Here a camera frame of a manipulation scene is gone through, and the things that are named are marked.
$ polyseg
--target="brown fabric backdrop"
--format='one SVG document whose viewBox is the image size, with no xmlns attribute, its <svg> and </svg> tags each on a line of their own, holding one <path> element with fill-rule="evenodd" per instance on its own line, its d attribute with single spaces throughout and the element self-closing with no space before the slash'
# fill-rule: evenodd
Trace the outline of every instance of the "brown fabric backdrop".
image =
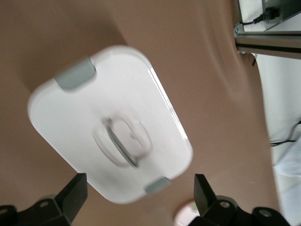
<svg viewBox="0 0 301 226">
<path fill-rule="evenodd" d="M 188 170 L 152 197 L 116 205 L 89 186 L 75 226 L 171 226 L 193 198 L 195 173 L 246 211 L 277 209 L 261 83 L 238 54 L 229 0 L 10 0 L 0 2 L 0 205 L 28 208 L 75 171 L 35 131 L 31 92 L 106 46 L 143 52 L 194 149 Z"/>
</svg>

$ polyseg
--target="black cable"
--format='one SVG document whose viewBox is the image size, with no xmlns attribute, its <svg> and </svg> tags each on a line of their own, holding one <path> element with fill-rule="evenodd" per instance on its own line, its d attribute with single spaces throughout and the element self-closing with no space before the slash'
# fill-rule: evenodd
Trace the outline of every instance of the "black cable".
<svg viewBox="0 0 301 226">
<path fill-rule="evenodd" d="M 260 21 L 265 21 L 265 20 L 273 20 L 278 16 L 280 16 L 280 10 L 275 7 L 269 7 L 266 8 L 265 11 L 259 17 L 255 18 L 251 22 L 242 23 L 242 25 L 256 24 L 259 23 Z"/>
<path fill-rule="evenodd" d="M 249 24 L 254 24 L 254 22 L 248 22 L 248 23 L 242 23 L 243 25 L 249 25 Z"/>
<path fill-rule="evenodd" d="M 293 125 L 293 127 L 291 128 L 291 131 L 290 131 L 290 133 L 289 133 L 286 140 L 284 140 L 284 141 L 273 141 L 273 142 L 270 143 L 271 147 L 275 147 L 275 146 L 278 146 L 278 145 L 281 145 L 281 144 L 284 144 L 284 143 L 288 143 L 288 142 L 295 142 L 296 140 L 292 140 L 292 136 L 293 136 L 293 133 L 294 133 L 296 127 L 300 124 L 301 124 L 301 120 Z"/>
</svg>

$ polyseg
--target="white plastic container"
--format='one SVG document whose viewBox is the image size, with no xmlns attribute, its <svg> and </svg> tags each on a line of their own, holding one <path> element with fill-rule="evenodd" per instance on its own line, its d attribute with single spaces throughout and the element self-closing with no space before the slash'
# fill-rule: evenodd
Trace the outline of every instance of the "white plastic container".
<svg viewBox="0 0 301 226">
<path fill-rule="evenodd" d="M 192 148 L 151 64 L 107 48 L 38 87 L 28 115 L 42 137 L 114 203 L 130 203 L 182 174 Z"/>
</svg>

